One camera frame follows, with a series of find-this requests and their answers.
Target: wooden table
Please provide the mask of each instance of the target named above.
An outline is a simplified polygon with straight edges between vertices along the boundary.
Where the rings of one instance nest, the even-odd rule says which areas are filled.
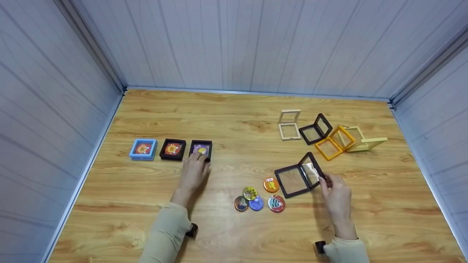
[[[372,151],[326,161],[303,140],[281,141],[282,109],[301,109],[299,127],[322,112],[332,125],[358,125],[367,137],[388,137]],[[200,229],[180,262],[322,262],[314,242],[334,232],[320,189],[267,207],[238,212],[233,201],[275,169],[311,151],[324,171],[353,191],[352,215],[371,262],[463,262],[392,113],[385,102],[130,90],[88,175],[50,262],[137,262],[145,234],[179,180],[181,163],[131,161],[135,138],[213,141],[212,172],[191,220]]]

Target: person's left hand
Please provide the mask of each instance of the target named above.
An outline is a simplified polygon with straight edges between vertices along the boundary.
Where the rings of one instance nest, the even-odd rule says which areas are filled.
[[[206,155],[193,153],[183,160],[180,182],[171,198],[172,203],[187,207],[190,199],[208,176],[211,163],[205,162]]]

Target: sleeve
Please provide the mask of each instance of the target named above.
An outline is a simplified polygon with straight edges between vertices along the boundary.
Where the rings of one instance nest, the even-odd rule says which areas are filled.
[[[335,237],[323,249],[332,263],[369,263],[366,245],[360,239],[344,240]]]
[[[153,223],[138,263],[173,263],[191,227],[187,209],[169,203]]]

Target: corrugated wall panel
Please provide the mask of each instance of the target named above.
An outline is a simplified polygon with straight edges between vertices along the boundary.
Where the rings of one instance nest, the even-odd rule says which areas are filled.
[[[0,262],[39,262],[120,94],[51,0],[0,0]]]
[[[430,78],[395,117],[468,256],[468,49]]]
[[[129,86],[389,98],[465,0],[75,0]]]

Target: hand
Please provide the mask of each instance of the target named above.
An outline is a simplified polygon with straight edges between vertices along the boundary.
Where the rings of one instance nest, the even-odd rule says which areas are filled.
[[[205,160],[206,155],[201,153],[193,153],[183,160],[179,186],[172,195],[172,203],[187,207],[195,191],[208,176],[211,163]]]
[[[336,175],[325,175],[330,181],[332,188],[329,189],[327,180],[319,177],[322,188],[323,199],[330,214],[335,235],[345,240],[356,240],[358,234],[351,219],[351,188],[346,185],[343,178]]]

